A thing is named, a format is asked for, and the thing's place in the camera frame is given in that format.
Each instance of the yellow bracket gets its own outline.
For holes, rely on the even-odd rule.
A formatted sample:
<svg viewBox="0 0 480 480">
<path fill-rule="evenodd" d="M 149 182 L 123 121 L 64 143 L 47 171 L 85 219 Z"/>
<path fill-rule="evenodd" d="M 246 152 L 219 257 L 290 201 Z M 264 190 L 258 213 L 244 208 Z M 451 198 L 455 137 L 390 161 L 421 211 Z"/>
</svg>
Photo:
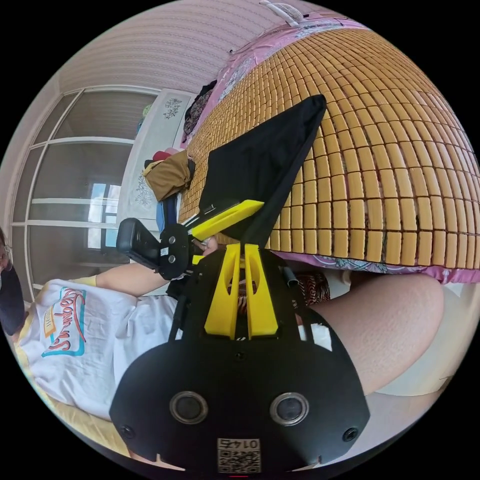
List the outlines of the yellow bracket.
<svg viewBox="0 0 480 480">
<path fill-rule="evenodd" d="M 239 243 L 227 245 L 210 311 L 205 322 L 205 331 L 209 335 L 221 335 L 235 340 L 239 304 L 240 253 Z"/>
<path fill-rule="evenodd" d="M 201 259 L 204 259 L 205 257 L 203 255 L 194 255 L 191 264 L 192 265 L 198 265 Z M 245 259 L 240 258 L 240 270 L 245 270 Z"/>
<path fill-rule="evenodd" d="M 249 340 L 252 337 L 275 335 L 279 326 L 258 245 L 245 245 L 245 280 Z"/>
<path fill-rule="evenodd" d="M 222 230 L 231 227 L 232 225 L 251 217 L 257 213 L 264 203 L 256 200 L 244 200 L 242 203 L 235 205 L 228 210 L 222 211 L 208 220 L 205 220 L 200 225 L 194 226 L 191 229 L 191 234 L 196 239 L 203 242 L 208 237 L 216 235 Z"/>
</svg>

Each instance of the thigh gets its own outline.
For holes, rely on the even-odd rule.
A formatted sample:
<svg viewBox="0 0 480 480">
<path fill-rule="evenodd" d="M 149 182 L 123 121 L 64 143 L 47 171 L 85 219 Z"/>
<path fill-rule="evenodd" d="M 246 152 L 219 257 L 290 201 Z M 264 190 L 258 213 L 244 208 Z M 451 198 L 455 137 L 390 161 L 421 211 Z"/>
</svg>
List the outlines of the thigh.
<svg viewBox="0 0 480 480">
<path fill-rule="evenodd" d="M 443 307 L 437 280 L 409 274 L 370 279 L 311 308 L 340 338 L 368 395 L 420 358 L 437 333 Z"/>
</svg>

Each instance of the camera lens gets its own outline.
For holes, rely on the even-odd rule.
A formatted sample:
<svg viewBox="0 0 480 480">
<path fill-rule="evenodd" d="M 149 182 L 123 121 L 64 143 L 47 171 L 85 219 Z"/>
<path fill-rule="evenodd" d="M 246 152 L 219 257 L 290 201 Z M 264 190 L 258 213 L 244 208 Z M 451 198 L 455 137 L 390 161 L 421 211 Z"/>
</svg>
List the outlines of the camera lens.
<svg viewBox="0 0 480 480">
<path fill-rule="evenodd" d="M 278 404 L 276 413 L 285 422 L 292 422 L 302 414 L 302 403 L 297 398 L 286 398 Z"/>
<path fill-rule="evenodd" d="M 183 424 L 195 425 L 206 418 L 208 406 L 205 399 L 198 393 L 182 391 L 171 399 L 170 413 Z"/>
<path fill-rule="evenodd" d="M 300 393 L 283 393 L 270 405 L 270 416 L 279 425 L 299 424 L 309 413 L 309 403 Z"/>
</svg>

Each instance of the white cabinet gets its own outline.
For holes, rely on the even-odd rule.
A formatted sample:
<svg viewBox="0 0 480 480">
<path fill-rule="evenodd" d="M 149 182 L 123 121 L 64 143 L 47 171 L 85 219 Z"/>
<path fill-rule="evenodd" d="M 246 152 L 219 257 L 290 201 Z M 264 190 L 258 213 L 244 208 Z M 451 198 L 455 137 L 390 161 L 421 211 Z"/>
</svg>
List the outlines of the white cabinet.
<svg viewBox="0 0 480 480">
<path fill-rule="evenodd" d="M 136 136 L 123 175 L 117 225 L 133 217 L 140 219 L 149 230 L 158 230 L 157 200 L 142 176 L 145 160 L 151 160 L 159 150 L 180 147 L 185 112 L 195 97 L 194 93 L 165 89 L 152 104 Z"/>
</svg>

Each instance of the red cloth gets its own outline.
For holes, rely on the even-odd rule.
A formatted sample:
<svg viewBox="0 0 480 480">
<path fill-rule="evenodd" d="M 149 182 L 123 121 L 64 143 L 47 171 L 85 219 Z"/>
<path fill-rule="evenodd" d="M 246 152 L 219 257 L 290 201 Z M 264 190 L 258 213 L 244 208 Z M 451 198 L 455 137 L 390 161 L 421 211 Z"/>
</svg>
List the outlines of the red cloth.
<svg viewBox="0 0 480 480">
<path fill-rule="evenodd" d="M 166 151 L 161 151 L 160 150 L 153 155 L 152 160 L 154 162 L 161 162 L 161 161 L 163 161 L 163 160 L 165 160 L 165 159 L 167 159 L 168 157 L 171 157 L 171 156 L 172 156 L 171 153 L 167 153 Z"/>
</svg>

